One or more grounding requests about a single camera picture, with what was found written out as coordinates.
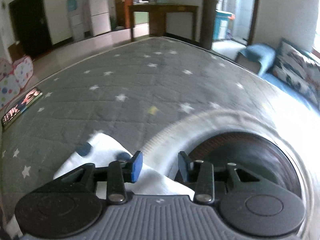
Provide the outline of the white navy polka dot garment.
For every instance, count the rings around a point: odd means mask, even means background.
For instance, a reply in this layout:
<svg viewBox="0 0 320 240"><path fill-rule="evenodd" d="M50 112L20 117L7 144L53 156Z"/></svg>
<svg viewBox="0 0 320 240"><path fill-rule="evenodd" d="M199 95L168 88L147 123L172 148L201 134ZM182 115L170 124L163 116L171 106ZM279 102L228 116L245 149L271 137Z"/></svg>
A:
<svg viewBox="0 0 320 240"><path fill-rule="evenodd" d="M130 192L151 196L186 195L190 199L194 196L192 189L145 165L142 152L139 151L135 157L104 133L97 133L80 144L54 174L54 178L87 164L94 165L92 180L97 185L99 197L102 196L102 183L107 186L107 199L113 194L127 198Z"/></svg>

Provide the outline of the mattress brand label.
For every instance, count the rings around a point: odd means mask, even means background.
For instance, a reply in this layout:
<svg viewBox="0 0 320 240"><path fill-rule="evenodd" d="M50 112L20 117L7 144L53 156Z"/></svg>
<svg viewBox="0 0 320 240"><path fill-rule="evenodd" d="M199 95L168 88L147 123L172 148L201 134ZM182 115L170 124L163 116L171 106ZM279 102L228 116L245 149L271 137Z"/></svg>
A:
<svg viewBox="0 0 320 240"><path fill-rule="evenodd" d="M43 93L38 88L33 88L21 97L11 109L1 118L3 130L6 130L28 107L30 107Z"/></svg>

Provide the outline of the blue sofa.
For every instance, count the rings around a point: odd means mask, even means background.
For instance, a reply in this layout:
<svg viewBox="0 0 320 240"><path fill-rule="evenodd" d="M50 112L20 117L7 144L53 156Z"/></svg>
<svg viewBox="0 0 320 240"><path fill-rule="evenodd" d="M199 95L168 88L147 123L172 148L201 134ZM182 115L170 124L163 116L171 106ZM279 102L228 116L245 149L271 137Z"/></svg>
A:
<svg viewBox="0 0 320 240"><path fill-rule="evenodd" d="M295 44L294 46L296 46L299 50L305 52L307 56L319 62L319 58L317 58L312 53L300 49ZM274 49L271 46L268 46L264 43L247 46L245 49L242 49L241 51L238 52L236 56L236 63L254 72L260 78L275 85L280 90L282 90L292 98L296 99L298 102L303 104L308 109L316 113L319 113L319 106L314 105L311 101L309 101L307 98L302 96L302 94L299 94L298 92L290 88L289 85L287 85L286 83L284 83L283 81L281 81L280 79L278 79L272 74L272 67L274 66L277 50L278 48Z"/></svg>

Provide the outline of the blue white storage cabinet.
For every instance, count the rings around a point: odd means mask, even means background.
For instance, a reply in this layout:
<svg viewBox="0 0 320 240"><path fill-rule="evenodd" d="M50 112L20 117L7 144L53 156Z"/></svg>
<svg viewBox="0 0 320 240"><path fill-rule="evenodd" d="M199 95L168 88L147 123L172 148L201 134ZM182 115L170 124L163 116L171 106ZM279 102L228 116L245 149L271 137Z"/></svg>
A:
<svg viewBox="0 0 320 240"><path fill-rule="evenodd" d="M230 40L234 20L235 15L232 12L216 10L213 40Z"/></svg>

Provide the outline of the butterfly print cushion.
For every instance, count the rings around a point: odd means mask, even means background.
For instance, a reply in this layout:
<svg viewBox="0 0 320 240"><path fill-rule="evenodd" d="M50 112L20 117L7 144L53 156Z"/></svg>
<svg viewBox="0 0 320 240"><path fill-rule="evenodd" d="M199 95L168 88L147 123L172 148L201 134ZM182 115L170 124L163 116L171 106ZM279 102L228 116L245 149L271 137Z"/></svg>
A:
<svg viewBox="0 0 320 240"><path fill-rule="evenodd" d="M319 106L319 62L285 39L279 44L272 74Z"/></svg>

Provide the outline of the white refrigerator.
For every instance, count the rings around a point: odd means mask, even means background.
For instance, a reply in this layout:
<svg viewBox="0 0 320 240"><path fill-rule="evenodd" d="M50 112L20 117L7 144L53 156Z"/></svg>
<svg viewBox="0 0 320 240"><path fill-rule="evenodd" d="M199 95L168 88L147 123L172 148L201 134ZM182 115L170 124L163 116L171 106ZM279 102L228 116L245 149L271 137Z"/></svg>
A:
<svg viewBox="0 0 320 240"><path fill-rule="evenodd" d="M88 0L93 36L111 31L110 12L108 0Z"/></svg>

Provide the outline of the dark wooden side table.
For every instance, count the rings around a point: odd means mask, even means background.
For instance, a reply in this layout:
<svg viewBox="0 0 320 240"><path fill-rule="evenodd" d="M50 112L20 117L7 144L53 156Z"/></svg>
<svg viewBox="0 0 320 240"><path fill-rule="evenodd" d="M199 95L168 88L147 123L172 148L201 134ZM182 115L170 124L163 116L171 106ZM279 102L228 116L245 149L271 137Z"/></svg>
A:
<svg viewBox="0 0 320 240"><path fill-rule="evenodd" d="M198 6L170 3L138 3L129 5L131 42L135 40L135 12L149 14L149 34L151 36L164 36L167 33L167 13L192 13L192 40L196 40Z"/></svg>

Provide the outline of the polka dot play tent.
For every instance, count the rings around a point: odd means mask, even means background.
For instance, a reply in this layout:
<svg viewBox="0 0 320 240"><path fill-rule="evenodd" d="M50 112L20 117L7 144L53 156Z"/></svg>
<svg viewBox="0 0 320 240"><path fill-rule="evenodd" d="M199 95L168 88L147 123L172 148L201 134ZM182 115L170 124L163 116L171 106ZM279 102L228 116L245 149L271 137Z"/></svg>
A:
<svg viewBox="0 0 320 240"><path fill-rule="evenodd" d="M14 63L1 59L1 109L18 96L32 75L33 61L31 57L24 56Z"/></svg>

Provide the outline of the white drawer unit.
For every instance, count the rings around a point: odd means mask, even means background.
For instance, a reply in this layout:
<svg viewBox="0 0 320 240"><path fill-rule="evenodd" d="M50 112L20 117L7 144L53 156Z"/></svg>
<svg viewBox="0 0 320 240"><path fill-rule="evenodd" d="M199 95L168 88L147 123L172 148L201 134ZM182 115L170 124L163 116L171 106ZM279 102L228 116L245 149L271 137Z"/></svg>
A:
<svg viewBox="0 0 320 240"><path fill-rule="evenodd" d="M83 40L85 36L84 36L84 25L82 22L82 16L77 12L70 13L69 22L70 22L74 42Z"/></svg>

